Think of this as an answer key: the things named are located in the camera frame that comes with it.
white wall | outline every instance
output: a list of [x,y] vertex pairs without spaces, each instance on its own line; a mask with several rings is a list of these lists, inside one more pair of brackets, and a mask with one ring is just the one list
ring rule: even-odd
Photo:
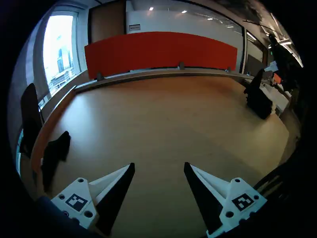
[[[140,24],[139,31],[129,31],[129,25]],[[240,70],[243,54],[243,37],[215,21],[208,21],[205,17],[182,14],[173,11],[133,11],[126,15],[127,33],[148,31],[170,31],[188,33],[208,37],[224,42],[237,48],[236,72]]]
[[253,56],[254,58],[256,58],[257,60],[259,60],[260,62],[262,62],[263,59],[263,52],[256,47],[256,45],[252,44],[252,42],[247,40],[247,46],[248,46],[248,51],[247,54]]

window frame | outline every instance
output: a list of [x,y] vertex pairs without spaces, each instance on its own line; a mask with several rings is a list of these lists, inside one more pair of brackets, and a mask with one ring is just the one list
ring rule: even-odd
[[69,81],[67,81],[65,84],[61,85],[59,88],[56,89],[55,92],[51,93],[51,97],[53,97],[61,88],[63,88],[67,83],[72,81],[78,74],[81,73],[81,67],[79,63],[79,57],[78,57],[78,44],[77,44],[77,23],[78,23],[78,15],[79,12],[76,11],[70,11],[70,10],[59,10],[59,7],[55,8],[51,15],[49,16],[48,20],[52,16],[61,16],[61,15],[67,15],[67,16],[72,16],[73,17],[73,22],[72,22],[72,36],[71,36],[71,45],[72,45],[72,55],[73,55],[73,63],[74,63],[74,72],[75,76],[72,77]]

red panel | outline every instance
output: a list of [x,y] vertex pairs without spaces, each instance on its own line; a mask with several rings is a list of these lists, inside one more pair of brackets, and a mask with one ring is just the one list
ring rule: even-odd
[[185,33],[146,32],[120,35],[85,47],[89,77],[133,69],[185,66],[235,70],[237,49],[210,38]]

ceiling light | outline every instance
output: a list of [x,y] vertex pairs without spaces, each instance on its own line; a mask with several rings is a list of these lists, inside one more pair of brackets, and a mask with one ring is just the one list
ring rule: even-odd
[[284,42],[284,43],[281,43],[282,46],[286,45],[286,44],[292,44],[290,41],[289,42]]
[[249,32],[246,32],[253,40],[256,40],[254,36],[252,36]]

screw hole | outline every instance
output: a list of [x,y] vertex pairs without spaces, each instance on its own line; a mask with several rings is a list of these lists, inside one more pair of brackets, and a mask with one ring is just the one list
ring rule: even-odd
[[226,217],[233,217],[233,212],[227,211],[225,214]]
[[93,214],[90,211],[85,211],[84,215],[85,215],[85,217],[91,218]]
[[78,220],[77,218],[73,217],[73,218],[72,218],[72,221],[73,221],[74,223],[76,223],[77,225],[79,225],[79,220]]

